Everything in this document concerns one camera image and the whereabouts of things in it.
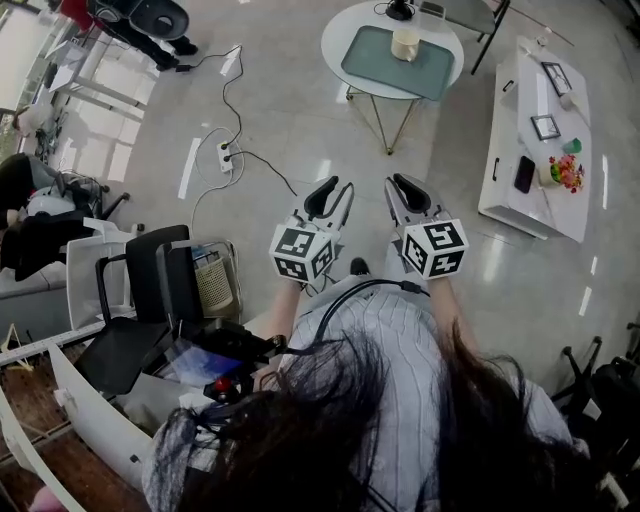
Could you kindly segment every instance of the white chair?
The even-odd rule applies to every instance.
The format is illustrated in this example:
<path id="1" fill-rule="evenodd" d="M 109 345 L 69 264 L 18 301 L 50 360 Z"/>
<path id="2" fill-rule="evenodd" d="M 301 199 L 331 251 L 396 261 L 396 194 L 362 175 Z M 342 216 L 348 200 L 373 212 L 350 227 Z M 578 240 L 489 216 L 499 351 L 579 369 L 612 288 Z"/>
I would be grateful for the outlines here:
<path id="1" fill-rule="evenodd" d="M 67 244 L 67 302 L 71 329 L 77 330 L 96 322 L 102 313 L 96 261 L 100 258 L 124 254 L 125 244 L 136 236 L 120 231 L 109 221 L 85 218 L 84 225 L 96 231 L 96 236 L 72 240 Z M 114 315 L 133 311 L 129 291 L 129 277 L 124 261 L 109 265 L 104 273 L 109 307 Z"/>

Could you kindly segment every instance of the black cable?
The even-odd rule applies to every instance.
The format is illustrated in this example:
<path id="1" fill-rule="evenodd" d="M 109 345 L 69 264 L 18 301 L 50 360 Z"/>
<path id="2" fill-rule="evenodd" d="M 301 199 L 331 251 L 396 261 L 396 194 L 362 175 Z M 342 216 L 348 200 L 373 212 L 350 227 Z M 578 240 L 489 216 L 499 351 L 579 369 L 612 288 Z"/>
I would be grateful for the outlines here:
<path id="1" fill-rule="evenodd" d="M 327 288 L 327 279 L 329 279 L 333 284 L 336 283 L 336 281 L 334 279 L 332 279 L 331 277 L 329 277 L 327 274 L 324 274 L 324 281 L 322 282 L 322 288 L 320 288 L 320 291 L 316 290 L 315 286 L 309 284 L 308 286 L 305 286 L 304 288 L 304 292 L 307 294 L 307 297 L 315 297 L 316 295 L 322 293 L 323 291 L 325 291 L 325 289 Z M 309 293 L 309 288 L 311 288 L 316 295 L 311 295 Z"/>
<path id="2" fill-rule="evenodd" d="M 261 162 L 264 162 L 265 164 L 267 164 L 271 168 L 271 170 L 273 172 L 275 172 L 278 176 L 280 176 L 284 180 L 284 182 L 286 183 L 287 187 L 289 187 L 289 190 L 291 190 L 291 193 L 294 196 L 298 197 L 298 194 L 296 194 L 296 191 L 291 188 L 291 185 L 289 184 L 289 180 L 287 180 L 287 178 L 285 178 L 282 174 L 280 174 L 278 171 L 276 171 L 275 168 L 273 167 L 273 165 L 271 165 L 267 160 L 265 160 L 262 157 L 259 157 L 258 155 L 256 155 L 255 153 L 252 153 L 251 151 L 243 150 L 243 151 L 238 151 L 237 153 L 231 153 L 230 155 L 224 157 L 224 161 L 228 162 L 229 160 L 231 160 L 232 157 L 234 157 L 236 155 L 242 155 L 242 154 L 251 155 L 252 157 L 257 158 Z"/>
<path id="3" fill-rule="evenodd" d="M 385 8 L 385 10 L 383 12 L 378 12 L 376 10 L 376 7 L 378 7 L 379 5 L 386 5 L 387 7 L 389 7 L 389 4 L 391 2 L 380 2 L 379 4 L 376 4 L 373 6 L 373 12 L 375 12 L 378 16 L 384 16 L 386 14 L 387 9 Z"/>
<path id="4" fill-rule="evenodd" d="M 347 300 L 353 297 L 356 293 L 359 293 L 362 290 L 365 290 L 366 288 L 379 285 L 379 284 L 394 284 L 402 288 L 404 291 L 411 292 L 411 293 L 422 293 L 427 297 L 431 297 L 431 295 L 429 295 L 427 291 L 423 290 L 420 287 L 420 285 L 416 283 L 412 283 L 411 281 L 391 281 L 389 279 L 371 279 L 369 281 L 365 281 L 364 283 L 358 283 L 352 288 L 349 288 L 346 292 L 340 295 L 340 297 L 338 297 L 336 300 L 334 300 L 333 303 L 327 309 L 327 311 L 325 311 L 324 315 L 322 316 L 322 320 L 320 320 L 320 325 L 318 326 L 318 330 L 316 331 L 316 334 L 313 338 L 314 343 L 316 342 L 319 343 L 322 341 L 324 332 L 327 330 L 327 326 L 329 325 L 329 320 L 331 320 L 331 317 L 336 313 L 338 308 L 342 306 L 342 304 L 344 304 Z"/>
<path id="5" fill-rule="evenodd" d="M 200 67 L 200 65 L 202 65 L 202 63 L 211 58 L 211 57 L 226 57 L 227 55 L 229 55 L 230 53 L 234 52 L 238 50 L 238 62 L 240 63 L 240 73 L 232 78 L 231 80 L 229 80 L 228 82 L 225 82 L 225 84 L 222 86 L 222 101 L 224 102 L 224 104 L 229 107 L 229 109 L 236 115 L 236 117 L 238 118 L 238 133 L 236 133 L 233 138 L 227 142 L 226 144 L 223 144 L 222 149 L 227 149 L 227 147 L 229 147 L 230 144 L 232 144 L 242 133 L 242 117 L 240 116 L 240 113 L 233 108 L 233 106 L 231 105 L 231 103 L 229 103 L 227 101 L 227 87 L 229 86 L 229 84 L 235 82 L 236 80 L 238 80 L 242 75 L 244 75 L 244 65 L 242 63 L 242 45 L 239 44 L 238 46 L 234 46 L 233 48 L 231 48 L 231 50 L 229 50 L 226 53 L 212 53 L 210 55 L 205 55 L 204 57 L 202 57 L 202 59 L 200 59 L 200 62 L 198 62 L 197 64 L 190 66 L 190 65 L 186 65 L 186 64 L 182 64 L 176 67 L 176 71 L 181 72 L 181 71 L 191 71 L 194 69 L 197 69 Z M 291 185 L 289 184 L 289 181 L 287 180 L 287 178 L 285 178 L 282 174 L 280 174 L 274 167 L 273 165 L 271 165 L 267 160 L 265 160 L 262 157 L 259 157 L 258 155 L 256 155 L 255 153 L 252 153 L 251 151 L 238 151 L 237 153 L 232 153 L 229 156 L 226 156 L 224 161 L 228 162 L 229 160 L 231 160 L 231 157 L 234 157 L 236 155 L 241 155 L 243 153 L 246 153 L 248 155 L 251 155 L 254 158 L 257 158 L 258 160 L 260 160 L 261 162 L 264 162 L 265 164 L 267 164 L 271 170 L 273 172 L 275 172 L 278 176 L 280 176 L 284 182 L 287 185 L 287 188 L 291 191 L 291 193 L 294 196 L 298 196 L 298 194 L 296 194 L 296 191 L 293 190 L 293 188 L 291 188 Z"/>
<path id="6" fill-rule="evenodd" d="M 242 45 L 239 44 L 238 46 L 234 46 L 233 48 L 231 48 L 231 50 L 229 50 L 226 53 L 212 53 L 211 55 L 205 55 L 204 57 L 202 57 L 202 59 L 200 59 L 200 62 L 198 62 L 197 64 L 195 64 L 194 66 L 189 66 L 189 71 L 193 70 L 193 69 L 197 69 L 200 67 L 200 65 L 207 59 L 211 58 L 211 57 L 226 57 L 227 55 L 229 55 L 232 52 L 235 52 L 236 50 L 238 50 L 238 62 L 240 64 L 240 73 L 232 78 L 231 80 L 229 80 L 228 82 L 225 82 L 225 84 L 222 86 L 222 101 L 224 102 L 224 104 L 229 107 L 231 109 L 231 112 L 233 112 L 236 117 L 238 118 L 238 133 L 236 133 L 233 137 L 233 139 L 231 139 L 229 142 L 227 142 L 225 144 L 225 146 L 222 149 L 227 149 L 227 146 L 229 144 L 232 144 L 242 133 L 242 118 L 240 117 L 240 114 L 238 113 L 238 111 L 233 108 L 233 106 L 231 105 L 231 103 L 229 103 L 227 101 L 227 87 L 229 86 L 229 84 L 235 82 L 236 80 L 238 80 L 238 78 L 240 78 L 242 75 L 244 75 L 244 66 L 242 64 Z"/>

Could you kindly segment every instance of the power strip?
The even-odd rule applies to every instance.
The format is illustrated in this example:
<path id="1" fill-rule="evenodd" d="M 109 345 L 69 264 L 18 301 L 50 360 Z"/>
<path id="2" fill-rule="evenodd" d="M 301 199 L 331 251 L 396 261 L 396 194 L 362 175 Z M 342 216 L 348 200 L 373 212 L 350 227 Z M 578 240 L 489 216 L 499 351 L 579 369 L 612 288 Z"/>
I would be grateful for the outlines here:
<path id="1" fill-rule="evenodd" d="M 231 155 L 231 151 L 229 151 L 229 146 L 227 145 L 227 141 L 221 142 L 218 144 L 218 160 L 220 161 L 220 170 L 223 173 L 228 173 L 233 171 L 233 162 L 229 159 L 228 162 L 225 162 L 225 157 Z"/>

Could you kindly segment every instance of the metal stand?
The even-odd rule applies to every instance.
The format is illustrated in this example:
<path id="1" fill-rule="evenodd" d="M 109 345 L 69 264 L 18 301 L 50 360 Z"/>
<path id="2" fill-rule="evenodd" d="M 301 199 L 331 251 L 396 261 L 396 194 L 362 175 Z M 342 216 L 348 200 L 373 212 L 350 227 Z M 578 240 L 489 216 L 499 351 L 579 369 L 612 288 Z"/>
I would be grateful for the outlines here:
<path id="1" fill-rule="evenodd" d="M 353 95 L 354 94 L 366 94 L 366 95 L 369 96 L 369 98 L 371 98 L 371 104 L 373 105 L 373 111 L 376 114 L 376 119 L 378 121 L 378 127 L 380 128 L 380 134 L 382 135 L 382 145 L 384 146 L 384 149 L 387 151 L 387 155 L 392 155 L 393 151 L 394 151 L 394 149 L 396 147 L 396 144 L 398 143 L 398 140 L 400 139 L 400 136 L 402 135 L 402 132 L 404 131 L 405 127 L 407 126 L 407 122 L 411 118 L 411 114 L 415 110 L 415 106 L 418 104 L 418 102 L 420 100 L 418 100 L 418 99 L 411 100 L 411 104 L 409 105 L 409 108 L 407 109 L 407 113 L 405 114 L 404 119 L 402 120 L 402 123 L 400 124 L 400 128 L 398 128 L 398 133 L 396 133 L 396 136 L 393 139 L 393 142 L 391 143 L 391 146 L 389 146 L 387 144 L 387 137 L 386 137 L 386 135 L 384 133 L 384 128 L 382 128 L 382 121 L 380 121 L 380 113 L 378 112 L 378 106 L 376 105 L 376 100 L 374 99 L 373 94 L 369 94 L 367 92 L 358 91 L 356 89 L 353 89 L 351 86 L 349 86 L 347 88 L 347 100 L 351 101 L 353 99 Z M 369 124 L 369 121 L 367 121 L 366 116 L 363 114 L 362 117 L 364 117 L 364 120 L 369 125 L 369 128 L 371 128 L 373 133 L 376 133 L 376 131 L 373 128 L 373 126 L 371 126 L 371 124 Z"/>

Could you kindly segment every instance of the cup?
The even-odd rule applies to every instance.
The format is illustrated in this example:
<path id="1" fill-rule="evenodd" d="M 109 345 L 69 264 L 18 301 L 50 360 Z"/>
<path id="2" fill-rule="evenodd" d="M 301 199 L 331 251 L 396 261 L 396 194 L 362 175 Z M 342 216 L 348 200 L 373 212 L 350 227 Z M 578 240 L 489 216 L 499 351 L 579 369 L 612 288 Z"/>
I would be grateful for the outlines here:
<path id="1" fill-rule="evenodd" d="M 420 36 L 410 28 L 401 28 L 393 31 L 391 39 L 391 53 L 400 60 L 413 62 L 418 56 Z"/>

